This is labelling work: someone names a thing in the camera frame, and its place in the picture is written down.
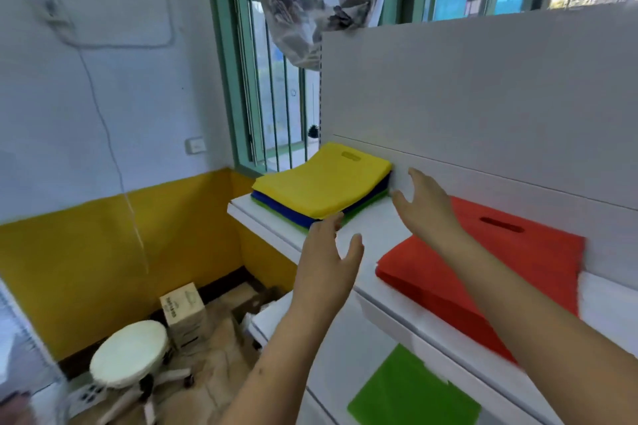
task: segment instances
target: forearm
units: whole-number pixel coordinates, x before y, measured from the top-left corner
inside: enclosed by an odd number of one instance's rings
[[[224,414],[221,425],[293,425],[310,367],[330,322],[291,308]]]
[[[437,251],[566,425],[638,420],[638,360],[464,232]]]

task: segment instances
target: stack of red bags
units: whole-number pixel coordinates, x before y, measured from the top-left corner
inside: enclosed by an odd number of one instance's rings
[[[578,316],[578,273],[585,239],[452,197],[461,226],[527,282]],[[385,254],[376,275],[473,340],[515,363],[461,281],[412,236]]]

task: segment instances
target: yellow wall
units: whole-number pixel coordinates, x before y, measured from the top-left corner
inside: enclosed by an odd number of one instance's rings
[[[237,172],[232,172],[230,178],[233,198],[252,191],[255,180]],[[242,259],[248,271],[267,287],[279,285],[284,290],[291,291],[297,266],[239,222],[234,222],[239,232]]]
[[[165,292],[242,265],[226,213],[236,180],[223,169],[131,194],[149,273],[115,196],[0,226],[0,276],[53,356],[65,358],[145,318]]]

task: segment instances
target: light switch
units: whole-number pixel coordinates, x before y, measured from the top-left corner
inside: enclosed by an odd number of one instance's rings
[[[197,153],[203,153],[206,151],[206,144],[203,141],[202,136],[197,136],[195,138],[189,138],[186,140],[186,152],[189,155],[195,155]]]

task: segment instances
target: white cord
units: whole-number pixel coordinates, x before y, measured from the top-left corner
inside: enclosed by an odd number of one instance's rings
[[[142,260],[144,262],[144,270],[146,271],[146,274],[149,274],[149,259],[148,259],[148,255],[146,253],[146,247],[144,246],[144,241],[142,240],[142,235],[140,234],[140,229],[137,227],[137,222],[135,219],[135,211],[133,210],[133,206],[131,204],[131,200],[128,197],[128,192],[126,191],[126,188],[124,186],[124,175],[122,173],[122,170],[119,166],[119,164],[117,163],[117,159],[116,159],[116,155],[115,155],[115,151],[113,150],[113,144],[112,144],[112,139],[111,139],[111,132],[108,129],[108,125],[107,125],[107,121],[104,118],[104,115],[102,114],[102,111],[100,109],[100,104],[98,103],[98,98],[96,96],[96,91],[95,91],[95,85],[93,84],[93,78],[91,76],[91,71],[89,71],[89,67],[86,64],[86,60],[84,60],[84,55],[82,53],[82,50],[101,50],[101,49],[146,49],[146,50],[152,50],[152,49],[166,49],[170,46],[172,46],[175,43],[175,25],[173,23],[173,16],[172,16],[172,10],[171,10],[171,3],[170,0],[165,0],[166,1],[166,10],[168,11],[168,25],[169,25],[169,30],[170,30],[170,36],[168,38],[168,40],[166,42],[160,43],[160,44],[156,44],[156,45],[144,45],[144,44],[91,44],[91,43],[84,43],[84,42],[78,42],[75,41],[71,38],[69,38],[66,34],[64,34],[60,28],[59,25],[57,24],[49,24],[49,27],[51,27],[53,33],[55,34],[55,36],[57,37],[57,39],[62,42],[65,45],[68,45],[70,47],[74,47],[77,52],[78,52],[78,56],[80,57],[80,60],[82,62],[82,67],[84,68],[84,72],[86,73],[86,77],[88,79],[89,82],[89,87],[91,89],[91,98],[93,101],[93,106],[95,107],[95,111],[98,114],[98,117],[100,118],[100,122],[102,124],[102,127],[104,128],[104,132],[106,133],[107,136],[107,145],[108,145],[108,152],[111,156],[111,160],[113,160],[113,164],[115,165],[116,171],[117,171],[117,176],[119,179],[119,187],[120,187],[120,191],[124,197],[124,200],[126,201],[126,205],[128,206],[128,210],[130,213],[130,218],[131,218],[131,222],[133,224],[133,230],[135,231],[135,236],[137,238],[137,241],[140,245],[140,250],[142,251]]]

